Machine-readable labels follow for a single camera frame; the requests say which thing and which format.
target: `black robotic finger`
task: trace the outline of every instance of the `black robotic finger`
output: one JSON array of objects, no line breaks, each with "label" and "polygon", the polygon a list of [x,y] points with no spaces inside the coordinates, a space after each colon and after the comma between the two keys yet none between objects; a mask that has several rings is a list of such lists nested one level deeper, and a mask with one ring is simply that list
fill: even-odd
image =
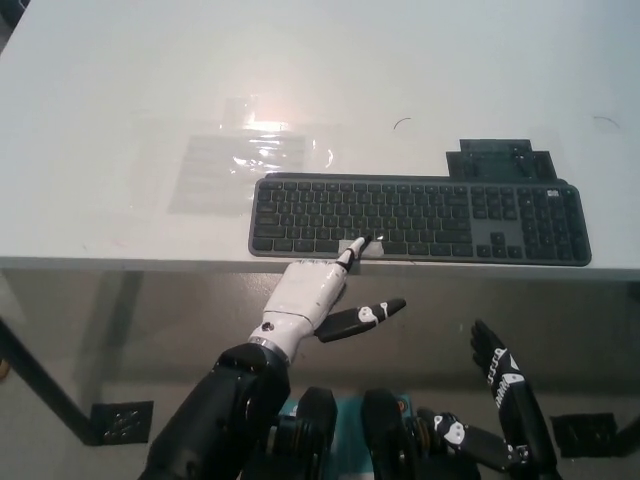
[{"label": "black robotic finger", "polygon": [[315,336],[322,343],[327,343],[358,335],[376,327],[406,305],[407,302],[404,299],[396,298],[369,307],[332,313],[316,329]]}]

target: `keyboard key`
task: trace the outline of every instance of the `keyboard key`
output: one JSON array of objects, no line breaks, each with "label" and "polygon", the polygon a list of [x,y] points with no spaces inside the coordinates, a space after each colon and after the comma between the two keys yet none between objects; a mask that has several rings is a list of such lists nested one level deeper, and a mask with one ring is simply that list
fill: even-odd
[{"label": "keyboard key", "polygon": [[478,245],[476,253],[479,257],[487,258],[491,256],[491,247],[489,245]]},{"label": "keyboard key", "polygon": [[409,255],[429,255],[429,245],[426,243],[412,243],[409,245]]},{"label": "keyboard key", "polygon": [[344,228],[333,228],[331,230],[331,240],[344,240]]},{"label": "keyboard key", "polygon": [[293,240],[274,240],[273,249],[276,252],[290,252],[293,250]]},{"label": "keyboard key", "polygon": [[505,238],[502,232],[493,232],[491,234],[491,245],[504,245]]},{"label": "keyboard key", "polygon": [[520,209],[520,217],[523,220],[533,220],[535,218],[533,208],[525,207]]},{"label": "keyboard key", "polygon": [[473,257],[472,245],[453,245],[451,251],[454,257]]},{"label": "keyboard key", "polygon": [[428,218],[434,218],[438,215],[438,209],[436,207],[422,207],[422,216]]},{"label": "keyboard key", "polygon": [[283,189],[282,182],[277,182],[274,180],[265,180],[258,187],[260,190],[282,190]]},{"label": "keyboard key", "polygon": [[551,246],[527,247],[525,249],[527,258],[531,260],[555,260],[556,249]]},{"label": "keyboard key", "polygon": [[438,218],[451,218],[451,207],[437,207]]},{"label": "keyboard key", "polygon": [[432,243],[429,245],[429,251],[434,257],[450,257],[451,245],[446,243]]},{"label": "keyboard key", "polygon": [[407,210],[407,207],[395,207],[393,209],[393,215],[395,217],[406,217],[409,215],[409,211]]},{"label": "keyboard key", "polygon": [[338,253],[339,248],[337,240],[316,240],[316,252]]},{"label": "keyboard key", "polygon": [[466,196],[446,195],[444,197],[444,204],[449,207],[466,207],[468,203]]},{"label": "keyboard key", "polygon": [[549,222],[538,222],[536,226],[540,233],[551,233],[551,224]]},{"label": "keyboard key", "polygon": [[438,243],[471,243],[471,234],[467,232],[435,232]]},{"label": "keyboard key", "polygon": [[473,209],[473,218],[477,218],[479,220],[484,220],[487,218],[487,209],[486,208],[474,208]]},{"label": "keyboard key", "polygon": [[263,214],[256,215],[256,225],[279,225],[280,215],[275,214]]},{"label": "keyboard key", "polygon": [[532,207],[533,200],[530,196],[520,196],[518,197],[518,206],[520,207]]},{"label": "keyboard key", "polygon": [[494,245],[491,247],[491,254],[494,258],[507,258],[507,249],[502,245]]},{"label": "keyboard key", "polygon": [[336,215],[349,215],[349,205],[344,203],[336,205]]},{"label": "keyboard key", "polygon": [[313,252],[313,240],[294,240],[293,249],[296,252]]},{"label": "keyboard key", "polygon": [[502,218],[505,220],[517,220],[518,214],[514,208],[504,208],[502,210]]},{"label": "keyboard key", "polygon": [[371,203],[372,200],[372,196],[370,193],[358,193],[358,203],[364,204],[364,205],[368,205],[369,203]]},{"label": "keyboard key", "polygon": [[391,205],[380,205],[381,217],[391,217],[393,215],[393,207]]},{"label": "keyboard key", "polygon": [[278,205],[273,202],[258,202],[256,212],[258,213],[276,213]]},{"label": "keyboard key", "polygon": [[254,238],[253,242],[251,242],[251,246],[254,250],[268,252],[273,249],[273,240],[269,240],[267,238]]},{"label": "keyboard key", "polygon": [[300,235],[305,240],[312,240],[316,238],[316,229],[313,227],[303,227],[302,235]]},{"label": "keyboard key", "polygon": [[500,215],[499,208],[490,208],[489,209],[489,219],[490,220],[502,220],[502,216]]},{"label": "keyboard key", "polygon": [[404,232],[404,239],[407,242],[419,242],[420,234],[415,230],[407,230],[406,232]]},{"label": "keyboard key", "polygon": [[404,242],[404,232],[401,230],[391,230],[389,232],[389,240],[392,242]]},{"label": "keyboard key", "polygon": [[503,207],[515,207],[516,206],[516,201],[513,199],[513,197],[502,197],[500,199],[500,203],[502,203]]},{"label": "keyboard key", "polygon": [[404,255],[407,253],[407,244],[404,242],[382,242],[382,249],[387,255]]},{"label": "keyboard key", "polygon": [[422,207],[418,207],[417,205],[413,205],[407,209],[407,212],[410,217],[419,218],[422,217]]},{"label": "keyboard key", "polygon": [[403,193],[400,195],[400,203],[402,205],[413,205],[415,197],[410,193]]},{"label": "keyboard key", "polygon": [[509,258],[522,258],[522,247],[507,247]]},{"label": "keyboard key", "polygon": [[570,262],[573,260],[573,255],[569,247],[557,247],[556,254],[558,255],[558,260],[562,260],[565,262]]},{"label": "keyboard key", "polygon": [[260,238],[284,238],[286,228],[284,227],[255,227],[253,236]]},{"label": "keyboard key", "polygon": [[420,241],[423,243],[435,242],[435,232],[433,230],[422,230],[420,232]]},{"label": "keyboard key", "polygon": [[533,220],[523,220],[522,221],[522,231],[524,233],[535,233],[536,232],[536,222]]},{"label": "keyboard key", "polygon": [[429,205],[432,207],[444,205],[444,197],[442,195],[429,195]]},{"label": "keyboard key", "polygon": [[271,192],[269,190],[261,190],[258,192],[259,202],[268,202],[271,200]]},{"label": "keyboard key", "polygon": [[442,228],[442,220],[439,218],[427,218],[427,228],[429,230],[440,230]]},{"label": "keyboard key", "polygon": [[424,218],[414,218],[411,220],[411,228],[414,230],[424,230],[427,228],[427,220]]},{"label": "keyboard key", "polygon": [[367,205],[364,207],[364,214],[367,217],[377,217],[378,216],[378,206],[377,205]]},{"label": "keyboard key", "polygon": [[471,230],[471,223],[469,220],[463,220],[458,218],[447,218],[442,220],[443,230]]},{"label": "keyboard key", "polygon": [[300,227],[289,227],[287,228],[287,238],[300,238]]},{"label": "keyboard key", "polygon": [[487,206],[488,207],[499,207],[500,206],[500,197],[487,197]]},{"label": "keyboard key", "polygon": [[307,205],[307,214],[320,215],[320,205],[318,203],[310,203]]},{"label": "keyboard key", "polygon": [[564,233],[559,233],[555,236],[556,245],[559,247],[568,247],[569,243],[569,235]]},{"label": "keyboard key", "polygon": [[469,207],[453,207],[451,216],[453,218],[469,218]]},{"label": "keyboard key", "polygon": [[550,246],[553,245],[553,235],[549,235],[548,233],[541,233],[538,236],[538,240],[540,240],[540,245]]},{"label": "keyboard key", "polygon": [[382,228],[382,219],[380,217],[368,217],[367,228]]},{"label": "keyboard key", "polygon": [[283,227],[293,227],[294,225],[294,216],[293,215],[281,215],[280,216],[280,225]]}]

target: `robotic hand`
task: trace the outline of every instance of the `robotic hand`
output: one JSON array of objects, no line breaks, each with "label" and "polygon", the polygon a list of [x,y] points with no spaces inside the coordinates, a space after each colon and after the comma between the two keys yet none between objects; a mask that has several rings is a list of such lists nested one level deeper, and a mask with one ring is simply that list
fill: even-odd
[{"label": "robotic hand", "polygon": [[397,299],[329,315],[370,241],[358,238],[336,261],[287,267],[249,342],[224,352],[189,394],[151,445],[140,480],[235,480],[289,396],[300,341],[357,335],[405,306]]},{"label": "robotic hand", "polygon": [[561,480],[544,417],[513,355],[482,321],[475,323],[471,335],[473,360],[491,388],[504,439],[463,424],[451,413],[435,415],[423,409],[418,416],[427,419],[454,452],[493,470],[516,479]]}]

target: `black stand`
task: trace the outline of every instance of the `black stand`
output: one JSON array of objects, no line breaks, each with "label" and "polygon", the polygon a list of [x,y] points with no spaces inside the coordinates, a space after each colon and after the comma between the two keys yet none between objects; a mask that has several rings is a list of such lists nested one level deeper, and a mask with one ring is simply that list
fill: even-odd
[{"label": "black stand", "polygon": [[96,404],[87,417],[53,380],[0,317],[0,358],[85,445],[146,443],[153,402]]}]

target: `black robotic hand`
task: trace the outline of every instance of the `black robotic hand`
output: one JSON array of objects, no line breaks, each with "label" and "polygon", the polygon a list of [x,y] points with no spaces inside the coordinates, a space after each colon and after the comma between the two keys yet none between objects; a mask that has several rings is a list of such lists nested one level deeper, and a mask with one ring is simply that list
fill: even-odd
[{"label": "black robotic hand", "polygon": [[489,383],[505,440],[525,456],[527,468],[513,470],[512,476],[560,478],[544,417],[513,355],[484,322],[476,321],[471,334],[473,360]]}]

